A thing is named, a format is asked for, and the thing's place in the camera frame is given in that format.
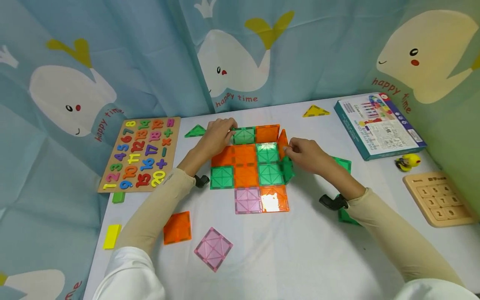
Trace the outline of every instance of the tile structure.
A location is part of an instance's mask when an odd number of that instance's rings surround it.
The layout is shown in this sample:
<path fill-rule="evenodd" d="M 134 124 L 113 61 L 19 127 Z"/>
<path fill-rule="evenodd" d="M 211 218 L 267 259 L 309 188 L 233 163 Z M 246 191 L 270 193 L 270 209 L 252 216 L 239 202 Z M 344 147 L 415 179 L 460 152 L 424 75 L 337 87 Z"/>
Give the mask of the tile structure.
<path fill-rule="evenodd" d="M 232 130 L 233 145 L 212 158 L 210 189 L 235 188 L 238 215 L 289 211 L 285 184 L 295 174 L 283 151 L 285 129 L 280 135 L 278 124 Z"/>

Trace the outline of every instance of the yellow block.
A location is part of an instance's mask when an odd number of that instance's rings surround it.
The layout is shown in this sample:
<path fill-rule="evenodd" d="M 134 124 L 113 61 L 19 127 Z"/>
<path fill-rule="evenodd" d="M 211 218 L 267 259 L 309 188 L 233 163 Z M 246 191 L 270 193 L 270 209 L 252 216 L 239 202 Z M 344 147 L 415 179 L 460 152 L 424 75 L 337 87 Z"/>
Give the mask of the yellow block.
<path fill-rule="evenodd" d="M 120 230 L 120 224 L 114 224 L 108 227 L 107 235 L 105 236 L 105 241 L 103 242 L 103 249 L 115 248 L 115 242 L 117 241 L 117 237 L 120 234 Z"/>
<path fill-rule="evenodd" d="M 320 108 L 316 105 L 310 106 L 310 108 L 303 114 L 303 117 L 316 117 L 316 116 L 326 116 L 330 113 L 323 108 Z"/>

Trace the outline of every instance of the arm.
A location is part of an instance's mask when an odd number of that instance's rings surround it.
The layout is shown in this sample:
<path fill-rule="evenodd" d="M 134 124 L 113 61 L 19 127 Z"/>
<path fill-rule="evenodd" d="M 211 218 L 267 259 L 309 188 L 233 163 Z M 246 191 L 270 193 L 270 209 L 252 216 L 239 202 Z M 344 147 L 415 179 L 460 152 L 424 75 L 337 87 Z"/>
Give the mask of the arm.
<path fill-rule="evenodd" d="M 335 186 L 348 200 L 348 214 L 368 230 L 405 281 L 435 278 L 463 286 L 448 262 L 415 228 L 356 181 L 315 141 L 292 138 L 285 153 Z"/>

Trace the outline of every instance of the box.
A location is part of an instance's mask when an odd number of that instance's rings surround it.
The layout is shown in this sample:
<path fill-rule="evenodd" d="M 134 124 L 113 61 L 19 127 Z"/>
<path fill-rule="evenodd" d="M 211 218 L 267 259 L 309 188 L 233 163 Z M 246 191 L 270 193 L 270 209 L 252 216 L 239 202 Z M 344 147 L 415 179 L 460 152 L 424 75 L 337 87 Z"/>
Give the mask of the box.
<path fill-rule="evenodd" d="M 338 100 L 335 111 L 364 160 L 415 153 L 427 146 L 385 93 Z"/>

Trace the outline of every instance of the whale tail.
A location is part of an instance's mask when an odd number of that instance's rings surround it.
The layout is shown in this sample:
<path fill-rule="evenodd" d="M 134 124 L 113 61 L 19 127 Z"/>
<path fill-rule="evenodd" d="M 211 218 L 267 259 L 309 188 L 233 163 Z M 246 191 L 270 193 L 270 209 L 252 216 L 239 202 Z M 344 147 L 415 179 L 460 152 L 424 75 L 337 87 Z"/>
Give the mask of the whale tail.
<path fill-rule="evenodd" d="M 260 18 L 249 19 L 245 22 L 245 27 L 255 32 L 265 45 L 265 49 L 269 50 L 273 43 L 282 35 L 287 29 L 288 25 L 293 19 L 294 11 L 289 11 L 283 14 L 278 21 L 270 28 L 270 25 L 265 20 Z"/>

